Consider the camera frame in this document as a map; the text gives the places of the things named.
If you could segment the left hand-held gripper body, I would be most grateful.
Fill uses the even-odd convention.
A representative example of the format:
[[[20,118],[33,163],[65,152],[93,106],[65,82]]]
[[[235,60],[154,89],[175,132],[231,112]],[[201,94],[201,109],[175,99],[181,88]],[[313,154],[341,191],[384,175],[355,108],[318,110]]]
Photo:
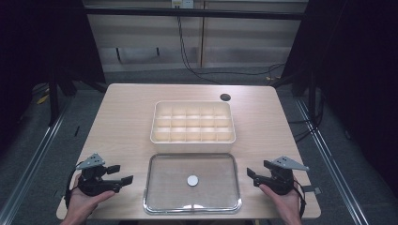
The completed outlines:
[[[120,180],[102,179],[102,176],[107,174],[108,168],[104,164],[105,160],[98,153],[94,153],[76,166],[76,169],[81,172],[78,188],[82,193],[94,197],[105,191],[118,192],[121,189]]]

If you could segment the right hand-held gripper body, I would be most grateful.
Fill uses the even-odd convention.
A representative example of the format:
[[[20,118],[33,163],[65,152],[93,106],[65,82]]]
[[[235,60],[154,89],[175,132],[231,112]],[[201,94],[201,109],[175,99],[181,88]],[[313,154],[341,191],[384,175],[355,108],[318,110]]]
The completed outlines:
[[[270,171],[271,177],[257,175],[260,178],[260,185],[267,185],[278,195],[285,195],[294,188],[294,170],[305,172],[310,170],[309,167],[286,156],[278,157],[272,160],[271,163],[276,166],[274,170]]]

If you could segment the person's left hand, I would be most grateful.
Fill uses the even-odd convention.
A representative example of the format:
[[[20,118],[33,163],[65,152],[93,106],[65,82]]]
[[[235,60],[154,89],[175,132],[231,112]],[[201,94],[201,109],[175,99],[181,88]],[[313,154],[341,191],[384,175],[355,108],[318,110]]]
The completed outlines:
[[[70,194],[69,208],[65,218],[88,219],[92,212],[104,201],[112,198],[113,191],[105,191],[98,196],[90,197],[82,193],[78,188],[80,175],[75,177],[74,190]]]

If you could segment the person's right hand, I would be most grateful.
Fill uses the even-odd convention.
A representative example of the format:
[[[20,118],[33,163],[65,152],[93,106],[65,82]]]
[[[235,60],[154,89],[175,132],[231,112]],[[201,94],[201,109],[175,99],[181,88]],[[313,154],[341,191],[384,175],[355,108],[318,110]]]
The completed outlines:
[[[272,200],[283,222],[301,221],[299,215],[299,195],[295,190],[291,190],[285,195],[278,195],[267,185],[262,184],[259,188]]]

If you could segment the clear plastic box lid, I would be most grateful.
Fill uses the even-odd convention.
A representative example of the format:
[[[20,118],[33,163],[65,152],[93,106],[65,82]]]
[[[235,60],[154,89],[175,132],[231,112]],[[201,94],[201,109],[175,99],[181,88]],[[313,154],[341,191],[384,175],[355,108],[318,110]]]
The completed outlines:
[[[148,214],[234,214],[241,205],[230,154],[157,154],[149,161],[143,197]]]

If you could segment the cream compartment storage box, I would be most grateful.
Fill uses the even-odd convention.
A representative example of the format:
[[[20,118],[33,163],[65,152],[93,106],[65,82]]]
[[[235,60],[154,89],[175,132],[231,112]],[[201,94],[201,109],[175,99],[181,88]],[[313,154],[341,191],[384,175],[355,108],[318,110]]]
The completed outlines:
[[[155,105],[150,141],[158,153],[228,153],[236,141],[230,104],[159,101]]]

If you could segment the black metal stand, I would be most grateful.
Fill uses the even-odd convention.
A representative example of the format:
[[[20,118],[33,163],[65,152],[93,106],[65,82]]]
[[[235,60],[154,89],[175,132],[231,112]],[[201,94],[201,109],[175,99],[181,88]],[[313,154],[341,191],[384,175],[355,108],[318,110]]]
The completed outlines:
[[[58,83],[56,76],[53,72],[50,73],[49,77],[49,97],[51,107],[51,117],[49,126],[53,126],[59,116],[59,100],[58,100]]]

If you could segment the dark curtain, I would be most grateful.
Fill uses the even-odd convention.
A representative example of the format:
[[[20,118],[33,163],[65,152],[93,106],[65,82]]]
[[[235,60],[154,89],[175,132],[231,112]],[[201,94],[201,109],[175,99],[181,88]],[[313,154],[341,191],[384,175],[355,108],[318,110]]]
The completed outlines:
[[[322,90],[398,198],[398,0],[308,0],[283,81]]]

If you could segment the black horizontal metal bar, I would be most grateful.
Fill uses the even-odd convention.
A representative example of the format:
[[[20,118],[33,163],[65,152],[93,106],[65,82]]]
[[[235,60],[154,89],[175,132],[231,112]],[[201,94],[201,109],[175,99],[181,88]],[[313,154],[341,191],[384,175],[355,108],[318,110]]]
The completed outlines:
[[[124,15],[124,16],[171,16],[171,17],[201,17],[201,18],[233,18],[301,21],[306,19],[304,13],[215,10],[215,9],[185,9],[185,8],[137,8],[137,7],[85,7],[87,14],[94,15]]]

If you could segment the metal floor rail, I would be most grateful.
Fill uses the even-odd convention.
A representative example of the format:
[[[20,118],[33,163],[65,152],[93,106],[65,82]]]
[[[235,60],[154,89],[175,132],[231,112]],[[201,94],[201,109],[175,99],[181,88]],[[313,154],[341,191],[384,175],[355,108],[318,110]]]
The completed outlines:
[[[304,100],[299,98],[296,100],[296,103],[298,105],[300,114],[303,117],[307,128],[309,129],[312,139],[314,140],[314,143],[321,157],[323,158],[330,173],[330,176],[335,186],[337,187],[343,199],[344,205],[346,206],[355,225],[371,225],[368,218],[365,216],[365,213],[362,207],[360,206],[360,203],[358,202],[351,188],[347,184],[336,160],[334,159],[332,153],[329,150],[329,146],[326,144],[326,141],[324,140],[321,131],[313,122],[310,121],[309,109],[306,106]]]
[[[0,225],[11,225],[15,218],[27,191],[38,172],[43,159],[45,158],[52,142],[60,129],[66,111],[69,109],[70,103],[66,103],[60,111],[59,115],[55,118],[54,122],[47,128],[40,144],[38,145],[35,154],[27,164],[26,169],[23,171],[22,177],[19,179],[16,187],[8,197],[5,206],[0,211]]]

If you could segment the white wall outlet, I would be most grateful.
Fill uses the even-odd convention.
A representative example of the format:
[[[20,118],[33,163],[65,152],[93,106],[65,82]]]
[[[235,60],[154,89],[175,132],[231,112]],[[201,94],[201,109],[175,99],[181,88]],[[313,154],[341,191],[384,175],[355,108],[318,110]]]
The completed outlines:
[[[172,8],[194,9],[193,0],[171,0]]]

